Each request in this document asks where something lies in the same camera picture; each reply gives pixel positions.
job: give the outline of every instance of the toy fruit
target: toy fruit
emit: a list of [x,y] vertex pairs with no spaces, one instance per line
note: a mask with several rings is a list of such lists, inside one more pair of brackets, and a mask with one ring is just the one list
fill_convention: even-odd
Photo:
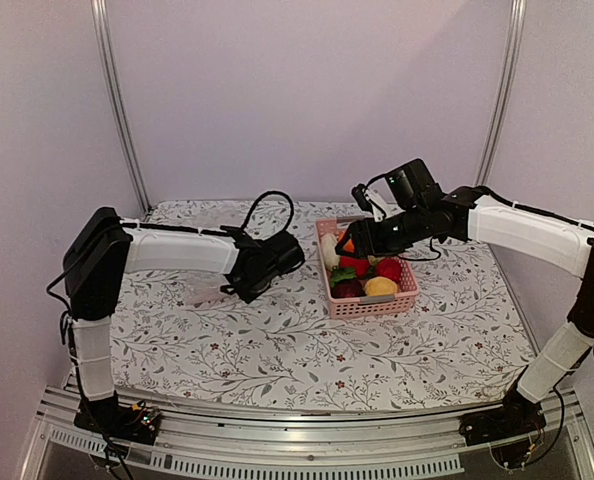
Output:
[[356,278],[352,280],[342,280],[337,283],[330,291],[333,298],[355,298],[363,297],[365,295],[364,289],[361,287],[361,282]]
[[352,258],[344,257],[343,255],[339,259],[339,268],[352,267],[355,269],[357,278],[362,278],[366,275],[366,272],[370,268],[370,262],[365,258]]
[[401,264],[394,258],[384,258],[375,265],[375,276],[386,277],[398,283],[401,279]]
[[354,278],[357,278],[354,268],[333,268],[328,282],[330,283],[330,288],[333,288],[339,282],[344,280],[352,280]]
[[328,270],[339,266],[339,255],[335,252],[337,246],[337,237],[332,233],[327,233],[321,237],[321,255],[324,259],[324,265]]
[[364,285],[364,291],[369,297],[376,297],[379,295],[393,295],[397,293],[399,288],[397,284],[390,278],[375,277],[371,278]]
[[377,265],[383,259],[384,259],[384,257],[373,257],[372,255],[368,255],[368,261],[370,262],[370,265],[372,267],[374,267],[375,265]]
[[[337,241],[341,242],[341,239],[344,238],[345,234],[346,234],[346,230],[344,230],[339,235],[337,235]],[[346,245],[344,245],[344,251],[351,252],[351,253],[355,251],[355,245],[353,245],[352,239],[350,239],[350,238],[348,239],[348,242],[346,242]]]

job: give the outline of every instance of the table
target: table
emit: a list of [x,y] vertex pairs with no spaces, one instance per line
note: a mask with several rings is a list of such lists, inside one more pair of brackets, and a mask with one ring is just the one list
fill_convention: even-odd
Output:
[[[149,221],[238,225],[250,202],[163,202]],[[299,410],[407,410],[499,400],[533,358],[490,250],[435,245],[442,257],[413,263],[420,295],[405,314],[332,320],[315,243],[315,220],[357,215],[346,203],[295,204],[290,226],[306,264],[250,305],[201,302],[214,276],[126,275],[113,318],[117,385],[191,399]],[[281,228],[285,203],[268,201],[249,232]],[[426,245],[407,255],[428,256]]]

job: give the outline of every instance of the metal pole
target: metal pole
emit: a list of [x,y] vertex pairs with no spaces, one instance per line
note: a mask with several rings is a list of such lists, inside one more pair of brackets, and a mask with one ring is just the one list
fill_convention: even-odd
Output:
[[526,13],[526,0],[513,0],[510,11],[510,25],[508,27],[508,39],[506,41],[506,54],[502,68],[497,101],[493,110],[493,118],[488,129],[484,154],[479,164],[476,185],[484,185],[492,170],[495,152],[499,143],[501,129],[504,123],[506,108],[510,99],[510,91],[515,77],[519,48],[521,46],[521,35],[524,29],[524,16]]
[[144,177],[137,161],[135,145],[133,144],[130,126],[128,125],[128,117],[124,108],[121,89],[119,88],[119,77],[117,76],[115,57],[110,42],[110,27],[108,24],[106,1],[92,0],[92,8],[97,43],[99,44],[99,55],[101,57],[104,78],[106,79],[106,87],[108,88],[108,96],[113,109],[113,115],[115,116],[119,141],[124,153],[124,159],[126,160],[126,166],[128,167],[128,173],[130,174],[130,180],[139,201],[139,206],[142,212],[146,213],[150,210],[151,203],[148,199]]

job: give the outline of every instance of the orange fruit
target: orange fruit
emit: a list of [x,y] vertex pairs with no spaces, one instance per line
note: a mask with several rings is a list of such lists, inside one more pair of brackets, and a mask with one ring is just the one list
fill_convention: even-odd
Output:
[[[346,230],[344,230],[339,235],[337,235],[337,243],[341,242],[341,239],[344,238],[345,233],[346,233]],[[355,251],[355,245],[353,245],[352,239],[349,239],[348,243],[346,245],[344,245],[344,250],[346,252],[351,252],[351,253],[353,253]]]

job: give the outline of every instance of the green leaf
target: green leaf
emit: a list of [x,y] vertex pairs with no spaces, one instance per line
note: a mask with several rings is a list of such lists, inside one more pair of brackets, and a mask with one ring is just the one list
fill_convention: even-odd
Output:
[[333,288],[339,282],[343,280],[352,280],[353,278],[357,278],[354,267],[334,268],[328,281],[330,283],[330,288]]

